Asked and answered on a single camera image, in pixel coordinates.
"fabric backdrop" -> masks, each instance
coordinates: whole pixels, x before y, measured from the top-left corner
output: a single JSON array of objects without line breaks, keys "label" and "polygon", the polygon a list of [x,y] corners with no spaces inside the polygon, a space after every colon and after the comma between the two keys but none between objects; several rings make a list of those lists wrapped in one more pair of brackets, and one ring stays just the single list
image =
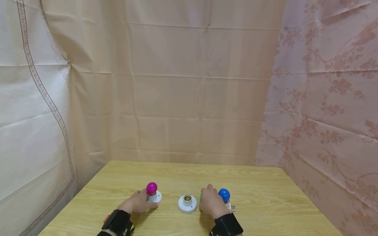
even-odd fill
[{"label": "fabric backdrop", "polygon": [[38,1],[0,1],[0,235],[37,235],[77,190],[69,65]]},{"label": "fabric backdrop", "polygon": [[79,186],[110,159],[254,165],[285,1],[42,0]]},{"label": "fabric backdrop", "polygon": [[346,236],[378,235],[378,1],[288,0],[256,165]]},{"label": "fabric backdrop", "polygon": [[253,165],[284,6],[0,1],[0,234],[36,235],[112,159]]}]

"pink light bulb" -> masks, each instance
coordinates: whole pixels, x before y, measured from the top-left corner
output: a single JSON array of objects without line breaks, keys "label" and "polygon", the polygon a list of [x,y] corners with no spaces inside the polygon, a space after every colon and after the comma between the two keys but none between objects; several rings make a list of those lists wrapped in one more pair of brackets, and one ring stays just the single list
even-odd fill
[{"label": "pink light bulb", "polygon": [[158,190],[158,185],[156,183],[151,182],[147,184],[147,187],[146,187],[147,194],[154,195],[157,190]]}]

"black wrist strap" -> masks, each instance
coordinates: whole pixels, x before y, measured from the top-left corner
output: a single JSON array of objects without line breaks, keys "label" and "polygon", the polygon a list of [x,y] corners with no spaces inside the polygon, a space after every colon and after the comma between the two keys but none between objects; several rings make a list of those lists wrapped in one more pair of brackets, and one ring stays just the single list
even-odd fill
[{"label": "black wrist strap", "polygon": [[215,219],[215,226],[210,236],[236,236],[243,233],[243,229],[233,213]]},{"label": "black wrist strap", "polygon": [[105,221],[102,229],[110,230],[117,235],[121,235],[127,229],[131,215],[122,210],[114,210]]}]

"hand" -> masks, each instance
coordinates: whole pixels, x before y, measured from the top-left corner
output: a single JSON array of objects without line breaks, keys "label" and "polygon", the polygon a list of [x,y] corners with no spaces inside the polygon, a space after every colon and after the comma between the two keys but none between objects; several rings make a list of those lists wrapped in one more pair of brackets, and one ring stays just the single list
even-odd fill
[{"label": "hand", "polygon": [[211,215],[214,220],[230,213],[222,197],[219,196],[218,191],[211,184],[201,190],[201,195],[200,209],[204,213]]},{"label": "hand", "polygon": [[147,202],[148,195],[146,189],[136,191],[130,198],[126,199],[117,209],[123,210],[129,214],[142,213],[147,209],[157,208],[156,202]]}]

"wrist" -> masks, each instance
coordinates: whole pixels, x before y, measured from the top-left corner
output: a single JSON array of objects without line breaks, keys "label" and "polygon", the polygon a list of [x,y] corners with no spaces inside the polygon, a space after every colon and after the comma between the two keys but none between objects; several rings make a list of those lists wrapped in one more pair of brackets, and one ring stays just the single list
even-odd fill
[{"label": "wrist", "polygon": [[122,203],[121,205],[119,205],[117,207],[117,210],[122,210],[122,211],[125,211],[129,214],[133,213],[133,203],[131,201],[126,201],[124,203]]},{"label": "wrist", "polygon": [[229,213],[230,213],[230,210],[226,206],[224,206],[224,207],[217,208],[216,210],[214,210],[214,212],[211,214],[211,217],[213,218],[213,220],[215,220]]}]

